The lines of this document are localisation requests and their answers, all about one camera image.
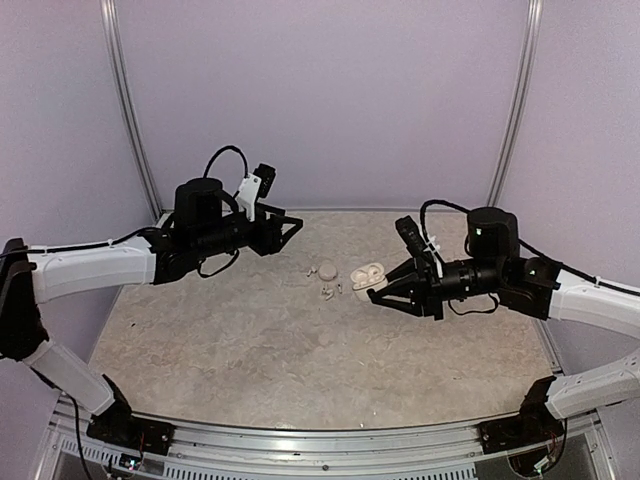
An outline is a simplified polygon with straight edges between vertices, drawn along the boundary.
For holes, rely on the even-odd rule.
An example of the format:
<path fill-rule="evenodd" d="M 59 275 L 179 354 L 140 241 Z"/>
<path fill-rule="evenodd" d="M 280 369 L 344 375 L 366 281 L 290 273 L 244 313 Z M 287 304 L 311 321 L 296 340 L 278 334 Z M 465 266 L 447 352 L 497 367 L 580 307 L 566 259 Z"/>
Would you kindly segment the white charging case gold trim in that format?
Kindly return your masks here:
<path fill-rule="evenodd" d="M 388 285 L 385 268 L 377 262 L 356 268 L 351 272 L 350 279 L 354 295 L 363 302 L 369 300 L 368 291 L 370 289 L 379 291 Z"/>

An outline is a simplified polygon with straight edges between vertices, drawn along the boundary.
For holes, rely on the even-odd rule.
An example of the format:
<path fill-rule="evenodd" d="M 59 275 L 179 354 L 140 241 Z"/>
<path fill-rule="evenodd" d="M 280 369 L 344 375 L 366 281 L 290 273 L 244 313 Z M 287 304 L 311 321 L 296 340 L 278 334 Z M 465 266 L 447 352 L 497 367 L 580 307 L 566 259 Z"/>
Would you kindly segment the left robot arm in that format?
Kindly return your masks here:
<path fill-rule="evenodd" d="M 260 256 L 280 252 L 303 222 L 264 204 L 272 182 L 249 174 L 231 195 L 218 179 L 191 179 L 176 189 L 174 210 L 161 226 L 116 240 L 60 247 L 9 240 L 1 253 L 2 357 L 24 363 L 72 397 L 118 444 L 133 443 L 140 424 L 124 395 L 50 337 L 40 305 L 85 291 L 176 282 L 199 272 L 207 259 L 237 258 L 243 248 Z"/>

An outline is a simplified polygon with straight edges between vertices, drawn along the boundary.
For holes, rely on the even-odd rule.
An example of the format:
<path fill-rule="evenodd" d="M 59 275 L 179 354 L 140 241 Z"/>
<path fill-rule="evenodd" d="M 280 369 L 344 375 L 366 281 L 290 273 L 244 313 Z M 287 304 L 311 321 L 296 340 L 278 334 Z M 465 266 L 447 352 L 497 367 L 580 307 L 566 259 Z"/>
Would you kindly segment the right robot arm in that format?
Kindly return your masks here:
<path fill-rule="evenodd" d="M 417 317 L 443 318 L 453 300 L 490 295 L 499 306 L 546 321 L 572 321 L 633 338 L 639 335 L 639 291 L 588 275 L 534 247 L 518 233 L 514 214 L 497 207 L 463 208 L 467 234 L 463 260 L 443 261 L 426 221 L 405 216 L 395 223 L 410 254 L 386 275 L 386 286 L 367 289 L 379 306 Z M 523 444 L 546 432 L 551 418 L 566 419 L 639 396 L 639 354 L 568 376 L 534 382 L 513 419 L 511 433 Z"/>

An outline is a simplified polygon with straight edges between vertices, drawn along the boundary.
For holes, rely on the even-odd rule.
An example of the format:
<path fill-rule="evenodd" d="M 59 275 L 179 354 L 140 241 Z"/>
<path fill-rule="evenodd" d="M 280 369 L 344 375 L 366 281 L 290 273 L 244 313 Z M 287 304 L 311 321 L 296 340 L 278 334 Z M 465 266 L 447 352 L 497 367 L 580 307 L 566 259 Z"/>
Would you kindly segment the pink round charging case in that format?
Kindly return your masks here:
<path fill-rule="evenodd" d="M 322 281 L 331 282 L 338 276 L 338 269 L 332 263 L 323 263 L 319 266 L 317 274 Z"/>

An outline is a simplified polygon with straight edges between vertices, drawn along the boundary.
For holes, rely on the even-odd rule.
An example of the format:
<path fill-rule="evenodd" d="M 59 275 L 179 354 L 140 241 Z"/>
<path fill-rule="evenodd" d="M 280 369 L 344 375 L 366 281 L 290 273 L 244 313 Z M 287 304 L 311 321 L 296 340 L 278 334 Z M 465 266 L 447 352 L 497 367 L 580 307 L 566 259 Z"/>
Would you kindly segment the right aluminium frame post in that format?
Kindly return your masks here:
<path fill-rule="evenodd" d="M 530 0 L 527 4 L 528 10 L 514 92 L 507 116 L 505 132 L 499 149 L 496 169 L 486 201 L 486 204 L 490 207 L 498 205 L 512 163 L 535 65 L 543 5 L 544 2 L 542 0 Z"/>

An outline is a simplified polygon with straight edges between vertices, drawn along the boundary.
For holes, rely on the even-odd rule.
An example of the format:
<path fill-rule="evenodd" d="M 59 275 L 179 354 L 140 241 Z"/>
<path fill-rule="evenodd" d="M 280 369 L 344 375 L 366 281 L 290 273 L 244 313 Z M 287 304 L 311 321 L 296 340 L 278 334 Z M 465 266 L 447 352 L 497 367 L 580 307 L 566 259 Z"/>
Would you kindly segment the aluminium frame post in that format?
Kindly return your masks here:
<path fill-rule="evenodd" d="M 163 209 L 147 159 L 133 96 L 129 87 L 125 54 L 119 31 L 117 3 L 114 0 L 101 0 L 99 4 L 116 96 L 125 133 L 131 148 L 134 166 L 150 215 L 154 220 L 158 220 L 163 213 Z"/>
<path fill-rule="evenodd" d="M 499 149 L 496 169 L 486 201 L 486 204 L 490 207 L 498 205 L 512 163 L 535 65 L 543 5 L 544 2 L 542 0 L 530 0 L 527 4 L 528 10 L 514 92 L 507 116 L 505 132 Z"/>

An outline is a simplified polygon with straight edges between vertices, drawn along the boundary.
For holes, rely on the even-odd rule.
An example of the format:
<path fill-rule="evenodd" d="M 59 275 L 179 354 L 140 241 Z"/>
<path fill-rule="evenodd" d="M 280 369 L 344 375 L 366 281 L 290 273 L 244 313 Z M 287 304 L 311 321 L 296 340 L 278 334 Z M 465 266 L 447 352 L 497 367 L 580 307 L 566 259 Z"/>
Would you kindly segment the front aluminium rail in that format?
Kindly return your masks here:
<path fill-rule="evenodd" d="M 167 450 L 144 453 L 88 438 L 89 416 L 54 408 L 34 479 L 514 479 L 540 443 L 485 453 L 474 421 L 391 429 L 300 431 L 168 418 Z"/>

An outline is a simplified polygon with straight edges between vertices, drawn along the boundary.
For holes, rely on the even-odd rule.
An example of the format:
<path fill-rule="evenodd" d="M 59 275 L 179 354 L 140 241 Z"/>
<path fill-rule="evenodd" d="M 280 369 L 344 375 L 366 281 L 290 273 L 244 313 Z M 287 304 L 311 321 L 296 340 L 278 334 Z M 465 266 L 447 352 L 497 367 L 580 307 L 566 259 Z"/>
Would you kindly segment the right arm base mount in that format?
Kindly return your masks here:
<path fill-rule="evenodd" d="M 555 376 L 536 380 L 516 414 L 477 425 L 484 454 L 518 449 L 564 435 L 564 422 L 556 419 L 545 406 L 554 380 Z"/>

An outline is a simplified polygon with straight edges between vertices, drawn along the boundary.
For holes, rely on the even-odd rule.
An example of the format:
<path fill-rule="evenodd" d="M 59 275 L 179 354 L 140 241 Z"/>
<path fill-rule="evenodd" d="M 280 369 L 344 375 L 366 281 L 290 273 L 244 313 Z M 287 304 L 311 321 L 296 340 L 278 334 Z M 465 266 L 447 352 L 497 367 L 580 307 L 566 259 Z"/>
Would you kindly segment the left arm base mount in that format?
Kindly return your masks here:
<path fill-rule="evenodd" d="M 136 416 L 119 387 L 107 375 L 103 378 L 111 388 L 113 403 L 103 413 L 91 416 L 87 436 L 140 453 L 167 456 L 176 427 Z"/>

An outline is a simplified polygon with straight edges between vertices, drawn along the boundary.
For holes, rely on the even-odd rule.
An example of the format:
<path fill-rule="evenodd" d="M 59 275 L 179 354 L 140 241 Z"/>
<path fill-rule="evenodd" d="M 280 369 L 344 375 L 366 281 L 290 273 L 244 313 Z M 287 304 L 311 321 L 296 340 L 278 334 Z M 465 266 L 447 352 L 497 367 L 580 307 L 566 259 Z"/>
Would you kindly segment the left aluminium frame post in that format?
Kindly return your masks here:
<path fill-rule="evenodd" d="M 117 3 L 114 0 L 101 0 L 99 4 L 116 96 L 125 133 L 131 148 L 134 166 L 150 215 L 154 220 L 158 220 L 163 213 L 163 209 L 147 159 L 133 96 L 129 87 L 125 54 L 119 31 Z"/>

